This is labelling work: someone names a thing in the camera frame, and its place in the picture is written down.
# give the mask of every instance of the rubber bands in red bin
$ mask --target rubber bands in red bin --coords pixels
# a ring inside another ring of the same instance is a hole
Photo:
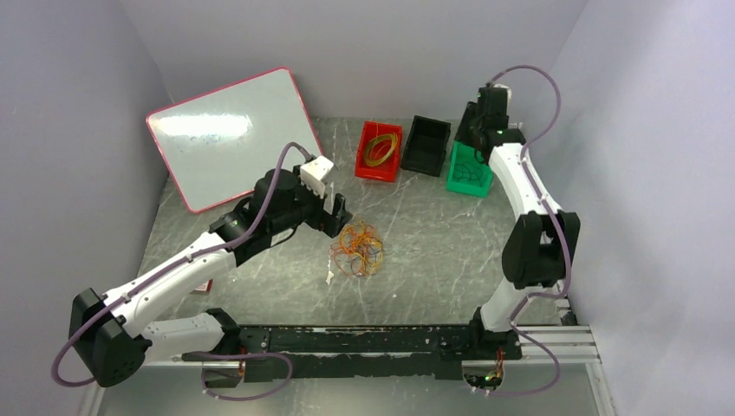
[[[401,139],[401,126],[365,121],[357,148],[354,175],[358,178],[395,182],[400,164]]]

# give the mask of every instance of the wire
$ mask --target wire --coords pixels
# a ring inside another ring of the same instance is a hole
[[[260,207],[260,210],[257,212],[257,215],[253,219],[252,224],[250,225],[250,228],[240,237],[228,242],[228,243],[222,243],[222,244],[216,244],[212,247],[207,247],[198,251],[193,252],[189,257],[182,256],[173,262],[169,263],[167,266],[161,268],[159,271],[153,273],[150,275],[146,280],[144,280],[142,283],[136,285],[133,289],[130,289],[129,292],[127,292],[128,298],[132,298],[136,295],[138,295],[143,289],[150,286],[152,283],[159,280],[161,277],[168,274],[170,271],[176,269],[182,264],[191,262],[192,259],[201,257],[205,254],[209,254],[218,250],[226,250],[230,249],[232,247],[236,247],[242,243],[244,243],[248,238],[250,238],[250,235],[252,235],[253,231],[257,228],[257,226],[260,224],[260,221],[263,219],[263,216],[265,215],[265,211],[268,208],[268,204],[270,204],[270,200],[273,198],[273,192],[276,190],[276,185],[278,183],[278,177],[281,175],[281,166],[283,166],[283,161],[286,159],[286,154],[289,152],[289,149],[291,147],[296,148],[305,159],[311,158],[311,154],[307,152],[307,150],[294,142],[290,142],[286,145],[286,147],[283,148],[281,151],[281,154],[278,156],[278,161],[276,163],[275,171],[273,172],[273,177],[270,180],[270,186],[268,187],[268,191],[265,193],[265,197],[263,198],[263,204]],[[51,364],[51,378],[54,379],[54,381],[64,387],[82,387],[86,386],[87,384],[90,384],[94,381],[94,377],[91,377],[86,380],[82,381],[68,381],[64,380],[61,375],[59,374],[59,366],[62,363],[62,359],[64,358],[64,355],[74,346],[75,343],[79,341],[81,336],[87,332],[88,329],[90,329],[93,325],[95,325],[104,315],[108,314],[109,312],[117,309],[122,303],[124,303],[126,299],[124,297],[120,297],[118,299],[115,299],[111,303],[109,303],[106,307],[102,308],[99,312],[94,314],[88,321],[84,322],[79,329],[76,330],[64,343],[62,346],[62,349],[59,351],[59,353],[54,358],[54,362]]]
[[[283,379],[283,382],[279,384],[278,386],[275,386],[271,388],[271,390],[265,392],[256,394],[254,396],[247,396],[247,397],[231,397],[231,396],[223,396],[221,394],[216,394],[206,386],[205,382],[205,373],[202,372],[201,380],[202,380],[202,388],[204,390],[202,393],[213,397],[218,400],[226,400],[226,401],[250,401],[250,400],[258,400],[262,399],[263,397],[267,397],[272,395],[273,393],[276,393],[286,387],[287,384],[289,384],[289,381],[291,380],[291,376],[294,374],[294,364],[291,362],[289,357],[279,354],[279,353],[255,353],[255,354],[238,354],[238,355],[219,355],[219,354],[210,354],[206,352],[197,352],[193,353],[196,354],[202,358],[208,358],[210,360],[253,360],[256,358],[266,358],[266,357],[272,357],[277,358],[279,360],[285,361],[286,365],[289,367],[289,372],[286,374],[286,378]]]
[[[544,128],[544,130],[541,131],[541,133],[537,134],[533,139],[530,139],[524,144],[524,146],[521,148],[521,154],[520,154],[520,163],[521,167],[524,169],[524,174],[526,178],[529,180],[531,187],[533,188],[534,193],[536,194],[537,198],[541,201],[541,205],[543,206],[544,210],[549,214],[549,219],[551,220],[552,225],[554,226],[554,230],[556,230],[557,236],[559,236],[559,243],[562,246],[562,254],[564,256],[564,270],[566,272],[565,276],[565,284],[563,285],[562,290],[558,294],[552,294],[552,293],[545,293],[545,292],[532,292],[526,295],[521,301],[516,305],[516,308],[513,309],[511,312],[511,316],[508,318],[511,322],[511,329],[515,331],[518,336],[523,337],[524,339],[528,340],[532,344],[536,345],[537,347],[541,348],[544,353],[548,354],[552,361],[554,361],[554,378],[544,384],[541,387],[532,388],[530,390],[525,390],[522,392],[489,392],[490,395],[495,396],[505,396],[505,397],[518,397],[518,396],[526,396],[529,394],[535,394],[535,393],[541,393],[546,390],[549,390],[552,388],[561,378],[562,376],[562,367],[559,364],[559,360],[556,358],[554,353],[551,352],[551,350],[543,345],[541,342],[536,341],[535,339],[531,338],[528,334],[526,334],[524,331],[518,328],[516,325],[516,320],[518,316],[521,314],[521,311],[523,311],[524,307],[528,304],[528,302],[534,298],[534,297],[542,297],[546,299],[563,299],[567,293],[569,292],[569,286],[571,286],[572,282],[572,262],[571,262],[571,255],[569,254],[569,245],[567,244],[567,239],[564,236],[564,231],[562,230],[562,225],[559,224],[559,220],[556,219],[556,215],[554,215],[554,211],[551,209],[551,206],[548,202],[546,202],[546,198],[541,193],[541,187],[534,179],[533,175],[530,172],[530,168],[528,167],[528,161],[529,158],[526,157],[526,154],[528,153],[528,149],[530,146],[535,143],[537,140],[541,139],[542,136],[544,136],[551,128],[556,124],[556,120],[559,118],[559,112],[562,108],[562,93],[559,92],[559,86],[556,85],[556,82],[553,78],[551,78],[551,75],[544,71],[543,69],[540,69],[539,67],[535,67],[533,65],[516,65],[514,67],[507,68],[504,71],[501,71],[497,75],[493,76],[490,81],[488,82],[488,85],[492,85],[497,81],[501,76],[511,72],[515,71],[517,69],[530,69],[532,71],[537,72],[538,74],[542,75],[544,78],[546,78],[547,81],[551,84],[551,87],[554,88],[554,95],[556,96],[556,109],[554,110],[554,116],[551,117],[551,121],[549,122],[549,125]]]

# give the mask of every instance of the gray marble surface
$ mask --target gray marble surface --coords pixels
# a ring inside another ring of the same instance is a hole
[[[354,158],[364,121],[313,119],[325,155],[339,168],[335,191],[383,239],[385,259],[377,274],[347,277],[333,266],[335,276],[327,284],[332,240],[304,225],[288,243],[215,278],[210,293],[190,294],[160,319],[222,308],[241,324],[469,321],[502,279],[500,254],[514,225],[502,186],[493,182],[484,199],[448,192],[448,160],[441,178],[403,170],[394,183],[356,178]],[[411,120],[376,121],[403,126],[405,143]],[[169,180],[140,273],[182,250],[234,204],[191,214]],[[558,319],[553,303],[541,300],[528,308],[520,322],[556,323]]]

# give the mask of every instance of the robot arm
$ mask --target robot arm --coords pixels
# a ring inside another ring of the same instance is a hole
[[[562,226],[571,257],[580,229],[579,217],[564,212],[547,192],[530,154],[524,151],[523,135],[508,129],[510,94],[509,88],[498,84],[480,88],[478,102],[467,104],[456,138],[475,148],[478,162],[490,166],[508,195],[516,219],[503,249],[505,279],[480,309],[485,330],[493,333],[511,329],[508,317],[520,300],[564,278],[562,247],[549,215],[555,215]],[[538,194],[549,204],[551,213],[542,206]]]
[[[320,156],[294,168],[281,170],[270,201],[267,198],[275,170],[258,180],[253,194],[212,223],[193,243],[143,276],[111,289],[102,296],[92,289],[81,292],[72,307],[70,336],[100,310],[125,299],[74,343],[74,348],[102,387],[114,386],[132,375],[144,362],[192,351],[230,353],[237,346],[239,327],[221,309],[192,318],[153,322],[157,316],[201,283],[236,269],[251,257],[280,244],[278,238],[300,224],[336,237],[352,218],[341,194],[332,212],[324,211],[327,177],[334,164]],[[242,237],[257,221],[244,241]],[[129,295],[151,276],[165,274],[140,292]]]

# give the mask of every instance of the purple cable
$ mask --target purple cable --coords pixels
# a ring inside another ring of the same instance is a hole
[[[286,154],[289,152],[289,149],[291,147],[295,147],[305,159],[309,159],[311,157],[311,154],[306,151],[303,146],[290,142],[286,147],[283,148],[281,151],[281,155],[278,157],[278,162],[276,163],[276,171],[273,173],[273,178],[270,180],[270,186],[268,187],[268,191],[265,193],[265,198],[263,199],[263,205],[260,207],[260,211],[257,212],[257,215],[255,216],[255,219],[253,220],[252,224],[250,225],[250,228],[239,238],[236,238],[229,243],[222,243],[213,245],[212,247],[207,247],[202,250],[195,251],[191,254],[191,260],[189,260],[187,257],[180,257],[174,262],[171,262],[163,269],[159,270],[156,273],[153,273],[150,277],[148,277],[146,280],[144,280],[141,284],[135,286],[133,289],[131,289],[129,292],[127,292],[128,297],[132,298],[133,296],[138,295],[143,289],[150,286],[153,282],[159,280],[161,277],[168,274],[171,270],[176,269],[181,264],[189,263],[190,261],[193,261],[194,258],[201,257],[204,254],[209,254],[217,250],[222,249],[230,249],[231,247],[238,246],[245,242],[248,238],[250,238],[250,235],[255,231],[257,226],[260,224],[260,221],[263,219],[263,216],[265,215],[265,210],[268,208],[268,204],[270,204],[270,199],[273,197],[273,192],[276,190],[276,184],[278,183],[278,177],[281,175],[281,166],[283,166],[283,161],[286,159]],[[82,334],[87,332],[87,330],[92,327],[97,321],[99,321],[106,313],[111,312],[112,310],[119,307],[125,299],[123,297],[116,299],[109,305],[107,305],[105,308],[103,308],[101,311],[97,312],[92,316],[91,319],[84,322],[83,325],[79,329],[74,332],[73,335],[69,337],[67,342],[63,345],[61,351],[59,351],[59,354],[56,355],[54,358],[54,362],[51,365],[51,378],[54,379],[54,381],[64,387],[82,387],[86,386],[87,384],[94,381],[94,377],[89,378],[87,380],[83,381],[68,381],[64,380],[61,375],[59,374],[59,366],[62,363],[62,359],[64,358],[64,355],[74,346],[74,344],[79,341]],[[288,360],[288,357],[282,356],[283,359],[286,361]]]
[[[520,330],[516,326],[516,319],[521,314],[521,311],[524,309],[524,307],[528,304],[531,298],[533,297],[542,297],[546,299],[563,299],[567,293],[569,292],[569,286],[572,282],[572,262],[571,262],[571,256],[569,255],[569,246],[567,244],[567,239],[564,236],[564,231],[562,230],[562,225],[559,224],[559,220],[556,219],[556,215],[554,215],[553,211],[551,210],[551,206],[549,206],[549,203],[546,202],[546,197],[541,193],[541,187],[534,179],[533,175],[530,172],[530,169],[528,167],[528,158],[527,154],[530,148],[530,145],[535,143],[537,140],[539,140],[542,136],[544,136],[546,133],[551,130],[551,128],[556,124],[556,119],[559,118],[559,112],[562,108],[562,93],[559,92],[559,86],[556,85],[556,82],[553,78],[551,78],[551,75],[549,75],[546,71],[543,69],[540,69],[539,67],[534,67],[533,65],[516,65],[514,67],[507,68],[504,71],[501,71],[499,74],[495,75],[490,79],[489,84],[494,84],[495,81],[498,80],[501,76],[511,72],[515,71],[516,69],[530,69],[532,71],[538,72],[538,74],[543,75],[546,80],[549,81],[551,84],[551,87],[554,88],[554,94],[556,96],[556,110],[554,111],[554,117],[551,118],[551,121],[549,122],[549,125],[544,128],[544,130],[541,131],[541,133],[537,134],[533,139],[530,139],[526,142],[526,144],[521,148],[521,166],[524,169],[524,173],[526,175],[526,178],[528,178],[531,187],[533,187],[534,193],[536,194],[537,198],[541,200],[541,205],[543,206],[544,210],[549,213],[549,218],[551,219],[551,223],[554,225],[554,230],[556,230],[557,236],[559,236],[559,242],[562,246],[562,254],[564,256],[564,270],[566,271],[565,276],[565,282],[564,287],[562,288],[562,291],[558,294],[551,294],[551,293],[545,293],[545,292],[533,292],[529,293],[525,298],[523,298],[515,309],[511,312],[511,316],[509,317],[509,320],[511,321],[511,328],[513,331],[515,331],[518,336],[521,336],[525,338],[526,340],[530,341],[537,347],[541,348],[546,354],[549,355],[552,361],[554,361],[554,378],[546,383],[545,385],[537,388],[532,388],[531,390],[526,390],[522,392],[490,392],[490,395],[494,396],[505,396],[505,397],[517,397],[517,396],[526,396],[529,394],[535,394],[535,393],[541,393],[546,390],[549,390],[552,388],[561,378],[562,376],[562,367],[559,364],[559,360],[556,358],[554,353],[551,352],[550,349],[548,349],[545,345],[543,345],[541,342],[534,340],[531,338],[528,334],[526,334],[524,331]]]
[[[206,382],[205,382],[205,372],[202,372],[202,388],[204,390],[202,393],[213,397],[218,400],[226,400],[226,401],[250,401],[250,400],[258,400],[262,399],[263,397],[270,396],[271,394],[280,391],[282,388],[286,387],[287,384],[289,384],[289,381],[291,380],[291,376],[294,373],[294,364],[289,360],[289,357],[279,354],[279,353],[255,353],[255,354],[239,354],[239,355],[218,355],[218,354],[210,354],[205,352],[197,352],[194,353],[202,358],[209,358],[210,360],[252,360],[255,358],[265,358],[265,357],[274,357],[279,360],[286,361],[286,365],[289,366],[289,373],[286,374],[286,378],[283,379],[283,382],[279,384],[278,386],[273,387],[271,390],[265,392],[256,394],[254,396],[247,396],[247,397],[231,397],[231,396],[223,396],[220,394],[213,393],[212,390],[207,388]]]

